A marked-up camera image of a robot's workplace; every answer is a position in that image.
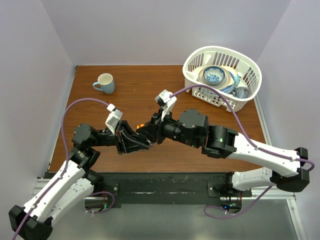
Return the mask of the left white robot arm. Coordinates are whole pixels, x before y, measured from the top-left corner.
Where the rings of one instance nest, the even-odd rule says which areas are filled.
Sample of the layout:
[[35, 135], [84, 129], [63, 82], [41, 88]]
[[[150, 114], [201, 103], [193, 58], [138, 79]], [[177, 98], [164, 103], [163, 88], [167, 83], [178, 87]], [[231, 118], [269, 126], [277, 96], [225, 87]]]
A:
[[119, 154], [128, 154], [149, 149], [152, 140], [121, 120], [103, 130], [80, 124], [72, 143], [72, 150], [66, 153], [66, 160], [49, 182], [23, 206], [14, 205], [9, 211], [13, 239], [48, 239], [68, 210], [83, 198], [103, 192], [103, 177], [91, 169], [101, 154], [95, 147], [115, 146]]

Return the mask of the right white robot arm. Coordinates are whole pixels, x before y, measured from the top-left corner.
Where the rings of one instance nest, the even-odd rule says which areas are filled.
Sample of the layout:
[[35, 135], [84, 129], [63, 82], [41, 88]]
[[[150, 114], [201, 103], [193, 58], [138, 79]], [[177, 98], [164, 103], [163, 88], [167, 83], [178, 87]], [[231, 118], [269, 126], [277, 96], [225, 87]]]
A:
[[310, 172], [303, 168], [307, 150], [286, 150], [251, 139], [237, 131], [209, 123], [208, 116], [195, 109], [181, 113], [178, 120], [172, 114], [154, 113], [149, 122], [137, 126], [137, 133], [153, 144], [165, 139], [200, 148], [210, 158], [242, 160], [259, 165], [249, 171], [235, 171], [221, 189], [230, 197], [256, 187], [273, 187], [286, 192], [302, 192], [310, 183]]

